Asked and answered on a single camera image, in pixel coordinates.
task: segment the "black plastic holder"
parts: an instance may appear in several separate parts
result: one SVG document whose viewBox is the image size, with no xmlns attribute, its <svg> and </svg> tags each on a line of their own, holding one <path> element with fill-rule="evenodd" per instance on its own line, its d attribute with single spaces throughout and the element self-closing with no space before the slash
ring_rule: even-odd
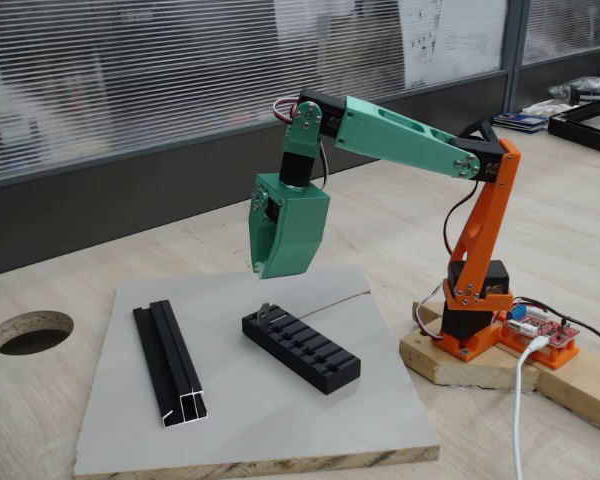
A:
<svg viewBox="0 0 600 480">
<path fill-rule="evenodd" d="M 202 385 L 168 300 L 133 311 L 165 427 L 207 417 Z"/>
<path fill-rule="evenodd" d="M 360 376 L 358 357 L 276 305 L 244 317 L 242 332 L 325 395 Z"/>
<path fill-rule="evenodd" d="M 548 131 L 556 137 L 600 151 L 600 129 L 581 123 L 599 115 L 600 100 L 554 115 L 549 119 Z"/>
</svg>

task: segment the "white usb cable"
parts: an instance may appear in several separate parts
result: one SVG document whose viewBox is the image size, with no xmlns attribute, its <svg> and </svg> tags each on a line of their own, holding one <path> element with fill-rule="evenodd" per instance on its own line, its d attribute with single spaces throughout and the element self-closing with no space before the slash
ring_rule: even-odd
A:
<svg viewBox="0 0 600 480">
<path fill-rule="evenodd" d="M 516 400 L 513 410 L 513 460 L 516 465 L 516 480 L 522 479 L 522 464 L 520 463 L 520 392 L 522 391 L 522 365 L 533 352 L 546 347 L 549 337 L 540 336 L 531 340 L 529 346 L 522 352 L 516 365 Z"/>
</svg>

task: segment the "cable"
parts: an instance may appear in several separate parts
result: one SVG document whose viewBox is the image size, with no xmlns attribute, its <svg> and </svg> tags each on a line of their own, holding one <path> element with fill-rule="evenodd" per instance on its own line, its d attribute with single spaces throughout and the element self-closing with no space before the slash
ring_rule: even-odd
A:
<svg viewBox="0 0 600 480">
<path fill-rule="evenodd" d="M 516 365 L 516 399 L 513 407 L 513 461 L 516 466 L 516 480 L 522 480 L 522 463 L 520 462 L 520 392 L 522 391 L 522 365 L 533 352 L 546 347 L 549 337 L 541 336 L 531 340 Z"/>
<path fill-rule="evenodd" d="M 279 98 L 275 102 L 273 102 L 273 114 L 281 122 L 284 122 L 284 123 L 287 123 L 290 125 L 291 123 L 293 123 L 293 119 L 291 117 L 287 117 L 286 115 L 280 113 L 278 111 L 278 107 L 280 107 L 282 105 L 292 105 L 292 104 L 296 104 L 296 103 L 298 103 L 297 98 L 292 98 L 292 97 Z"/>
<path fill-rule="evenodd" d="M 431 294 L 426 297 L 424 300 L 422 300 L 418 306 L 416 307 L 416 312 L 415 312 L 415 317 L 416 317 L 416 323 L 418 324 L 418 326 L 420 327 L 420 330 L 422 331 L 422 333 L 424 333 L 425 335 L 427 335 L 428 337 L 433 338 L 434 340 L 442 340 L 442 335 L 437 335 L 435 333 L 431 333 L 427 327 L 425 327 L 424 323 L 422 322 L 422 320 L 420 319 L 420 307 L 422 307 L 422 305 L 424 305 L 426 302 L 428 302 L 433 296 L 435 296 L 436 293 L 438 293 L 438 290 L 440 290 L 440 287 L 442 287 L 442 283 L 440 283 L 433 292 L 431 292 Z"/>
<path fill-rule="evenodd" d="M 595 333 L 598 337 L 600 337 L 600 330 L 592 327 L 591 325 L 587 325 L 586 323 L 581 322 L 580 320 L 576 320 L 573 317 L 569 317 L 568 315 L 563 315 L 562 313 L 558 312 L 554 308 L 551 308 L 550 306 L 548 306 L 542 302 L 539 302 L 538 300 L 534 300 L 533 298 L 529 298 L 529 297 L 516 297 L 516 298 L 514 298 L 514 301 L 516 299 L 521 300 L 521 302 L 519 302 L 519 303 L 524 303 L 526 305 L 539 307 L 545 311 L 549 311 L 549 312 L 553 313 L 554 315 L 560 317 L 562 319 L 563 327 L 567 324 L 567 322 L 575 323 L 576 325 L 580 325 L 581 327 L 586 328 L 587 330 Z"/>
<path fill-rule="evenodd" d="M 324 180 L 322 181 L 322 190 L 327 186 L 329 180 L 329 162 L 327 161 L 327 152 L 324 150 L 322 139 L 320 140 L 320 159 L 322 160 L 322 170 L 324 171 Z"/>
<path fill-rule="evenodd" d="M 447 223 L 449 222 L 449 217 L 451 216 L 451 214 L 454 212 L 454 210 L 456 208 L 458 208 L 460 205 L 463 205 L 466 202 L 468 202 L 469 199 L 471 197 L 473 197 L 474 193 L 476 193 L 477 189 L 478 189 L 478 181 L 476 180 L 476 184 L 473 186 L 473 190 L 471 190 L 471 193 L 469 193 L 469 195 L 467 195 L 462 200 L 460 200 L 458 203 L 456 203 L 453 206 L 453 208 L 451 210 L 449 210 L 449 213 L 447 213 L 447 218 L 444 219 L 444 226 L 442 227 L 442 236 L 444 237 L 444 246 L 447 247 L 447 252 L 449 252 L 449 255 L 451 255 L 451 253 L 452 253 L 451 245 L 449 245 L 449 240 L 447 239 Z"/>
</svg>

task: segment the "wooden table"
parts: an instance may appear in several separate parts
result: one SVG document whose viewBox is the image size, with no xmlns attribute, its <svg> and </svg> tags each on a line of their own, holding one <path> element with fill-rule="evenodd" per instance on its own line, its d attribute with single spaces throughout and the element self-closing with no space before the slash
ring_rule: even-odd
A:
<svg viewBox="0 0 600 480">
<path fill-rule="evenodd" d="M 600 154 L 544 134 L 499 133 L 517 143 L 523 160 L 494 257 L 505 262 L 517 294 L 600 328 Z M 388 162 L 330 179 L 315 262 L 364 265 L 396 349 L 414 328 L 411 303 L 445 276 L 442 222 L 471 187 Z M 452 238 L 468 212 L 455 213 Z M 247 214 L 243 202 L 0 275 L 0 323 L 34 310 L 64 312 L 75 322 L 50 350 L 0 354 L 1 480 L 71 478 L 116 288 L 140 278 L 250 270 Z M 31 235 L 22 248 L 35 241 Z M 600 354 L 593 335 L 583 333 L 580 343 Z M 513 478 L 513 395 L 435 386 L 409 374 L 441 437 L 437 462 L 297 478 Z M 599 428 L 537 394 L 523 397 L 521 422 L 528 478 L 600 480 Z"/>
</svg>

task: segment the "orange arm link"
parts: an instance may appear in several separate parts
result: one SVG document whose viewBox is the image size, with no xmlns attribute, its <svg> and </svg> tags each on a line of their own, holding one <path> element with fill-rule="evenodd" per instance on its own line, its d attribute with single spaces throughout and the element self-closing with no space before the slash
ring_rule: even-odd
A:
<svg viewBox="0 0 600 480">
<path fill-rule="evenodd" d="M 520 163 L 520 151 L 509 140 L 500 140 L 505 149 L 500 170 L 495 183 L 486 183 L 473 207 L 467 224 L 453 250 L 451 261 L 461 261 L 466 253 L 466 263 L 452 292 L 449 279 L 444 281 L 444 295 L 451 310 L 502 311 L 511 310 L 513 292 L 487 293 L 485 298 L 477 298 L 487 276 L 489 262 L 493 254 L 502 218 L 513 187 L 513 181 Z"/>
</svg>

